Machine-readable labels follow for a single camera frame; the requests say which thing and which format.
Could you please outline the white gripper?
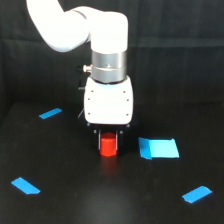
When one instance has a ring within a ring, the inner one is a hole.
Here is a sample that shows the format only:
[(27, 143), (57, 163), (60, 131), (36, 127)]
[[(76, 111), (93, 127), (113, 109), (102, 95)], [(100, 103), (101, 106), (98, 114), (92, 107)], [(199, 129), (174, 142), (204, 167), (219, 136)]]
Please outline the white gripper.
[[(123, 149), (124, 130), (133, 119), (134, 96), (129, 76), (120, 83), (102, 84), (88, 77), (84, 90), (84, 105), (78, 117), (89, 125), (116, 130), (116, 152)], [(93, 133), (94, 147), (100, 153), (101, 133)]]

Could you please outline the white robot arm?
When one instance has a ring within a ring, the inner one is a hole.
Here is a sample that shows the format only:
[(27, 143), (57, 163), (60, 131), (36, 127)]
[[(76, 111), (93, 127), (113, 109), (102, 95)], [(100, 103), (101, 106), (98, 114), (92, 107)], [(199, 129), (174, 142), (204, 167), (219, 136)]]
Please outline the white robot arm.
[(128, 19), (119, 12), (79, 6), (62, 9), (58, 0), (26, 0), (29, 15), (46, 44), (69, 52), (84, 43), (91, 63), (84, 86), (83, 116), (93, 127), (101, 155), (110, 157), (122, 147), (123, 128), (133, 117), (133, 88), (126, 71)]

